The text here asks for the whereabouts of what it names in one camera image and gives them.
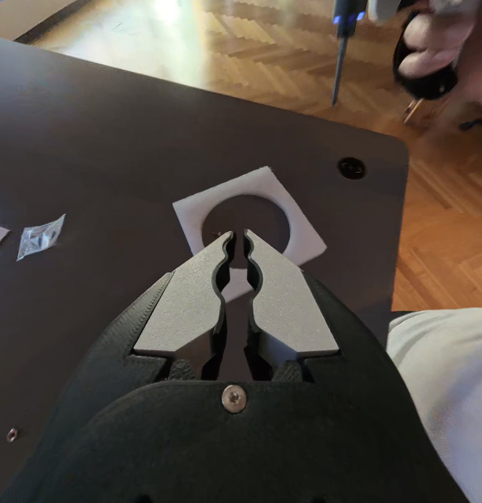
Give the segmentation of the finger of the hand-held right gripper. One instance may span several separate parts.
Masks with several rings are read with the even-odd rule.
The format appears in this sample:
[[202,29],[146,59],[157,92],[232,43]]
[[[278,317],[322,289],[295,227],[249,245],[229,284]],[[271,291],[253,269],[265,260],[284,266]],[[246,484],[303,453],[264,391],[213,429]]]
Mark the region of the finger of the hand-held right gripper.
[[369,1],[369,20],[388,21],[395,16],[398,10],[398,1]]

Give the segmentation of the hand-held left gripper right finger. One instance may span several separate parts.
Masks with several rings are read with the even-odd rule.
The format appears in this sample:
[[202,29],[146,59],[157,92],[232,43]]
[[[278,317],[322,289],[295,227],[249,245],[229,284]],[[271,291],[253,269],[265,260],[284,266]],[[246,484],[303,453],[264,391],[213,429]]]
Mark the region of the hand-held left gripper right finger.
[[270,381],[287,361],[335,356],[339,347],[303,271],[244,230],[246,278],[254,294],[244,354],[254,381]]

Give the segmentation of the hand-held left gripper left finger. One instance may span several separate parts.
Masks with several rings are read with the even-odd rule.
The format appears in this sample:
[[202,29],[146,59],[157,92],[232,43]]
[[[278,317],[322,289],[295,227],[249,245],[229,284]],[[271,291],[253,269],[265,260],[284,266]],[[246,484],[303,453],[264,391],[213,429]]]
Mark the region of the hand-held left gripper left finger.
[[225,299],[235,254],[228,231],[176,268],[134,345],[139,356],[186,360],[198,379],[216,379],[226,344]]

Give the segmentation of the black electric screwdriver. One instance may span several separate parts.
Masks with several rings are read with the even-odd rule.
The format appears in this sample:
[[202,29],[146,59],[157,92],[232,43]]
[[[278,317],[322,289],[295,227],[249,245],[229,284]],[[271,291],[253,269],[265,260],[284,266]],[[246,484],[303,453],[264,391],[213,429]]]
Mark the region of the black electric screwdriver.
[[333,4],[332,23],[337,29],[336,37],[339,42],[332,90],[333,107],[338,102],[347,44],[355,34],[357,22],[363,19],[367,4],[368,1],[334,1]]

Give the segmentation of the black round desk cap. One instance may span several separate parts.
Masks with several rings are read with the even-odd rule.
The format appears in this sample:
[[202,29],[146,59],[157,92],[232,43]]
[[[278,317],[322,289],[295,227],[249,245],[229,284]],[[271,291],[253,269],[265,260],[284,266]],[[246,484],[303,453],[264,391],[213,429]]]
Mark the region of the black round desk cap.
[[343,177],[350,180],[363,179],[367,174],[367,169],[362,160],[355,157],[343,157],[338,161],[338,170]]

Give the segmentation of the dark grey desk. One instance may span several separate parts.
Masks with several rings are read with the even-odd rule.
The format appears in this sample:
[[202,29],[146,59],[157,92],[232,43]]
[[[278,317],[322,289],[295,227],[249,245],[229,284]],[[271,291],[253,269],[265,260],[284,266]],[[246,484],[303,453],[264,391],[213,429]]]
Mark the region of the dark grey desk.
[[[385,346],[402,142],[0,39],[0,494],[93,341],[192,255],[172,203],[265,166],[326,243],[304,269]],[[63,214],[17,261],[24,228]]]

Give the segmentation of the person's right hand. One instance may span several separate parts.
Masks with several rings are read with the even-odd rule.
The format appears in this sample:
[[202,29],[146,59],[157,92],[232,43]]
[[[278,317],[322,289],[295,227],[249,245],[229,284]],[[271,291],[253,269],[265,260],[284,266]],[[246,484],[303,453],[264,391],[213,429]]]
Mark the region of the person's right hand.
[[455,9],[443,12],[446,2],[421,1],[403,39],[409,54],[400,73],[420,78],[456,62],[458,82],[449,92],[451,101],[476,102],[482,106],[482,1],[457,1]]

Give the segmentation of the white foam square with hole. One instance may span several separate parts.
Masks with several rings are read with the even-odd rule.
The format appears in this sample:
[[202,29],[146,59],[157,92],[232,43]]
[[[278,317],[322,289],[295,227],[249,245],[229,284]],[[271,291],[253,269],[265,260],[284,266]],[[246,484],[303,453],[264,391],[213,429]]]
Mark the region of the white foam square with hole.
[[206,217],[220,203],[241,195],[269,200],[284,212],[290,235],[283,256],[295,265],[301,266],[326,251],[325,242],[297,202],[265,166],[172,203],[193,255],[205,248],[202,228]]

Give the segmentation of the small clear bag of screws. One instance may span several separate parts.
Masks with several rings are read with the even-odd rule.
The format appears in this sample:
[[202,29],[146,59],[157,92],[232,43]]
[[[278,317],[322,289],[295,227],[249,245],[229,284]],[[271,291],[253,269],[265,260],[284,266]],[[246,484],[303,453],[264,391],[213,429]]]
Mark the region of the small clear bag of screws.
[[66,214],[44,225],[24,228],[18,248],[17,261],[53,247],[61,234]]

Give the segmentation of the person's white shirt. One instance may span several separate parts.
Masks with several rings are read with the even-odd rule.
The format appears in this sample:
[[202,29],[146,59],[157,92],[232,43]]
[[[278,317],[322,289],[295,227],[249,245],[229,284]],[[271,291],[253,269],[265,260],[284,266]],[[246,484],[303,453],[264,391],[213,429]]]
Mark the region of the person's white shirt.
[[387,353],[447,469],[482,502],[482,307],[397,311]]

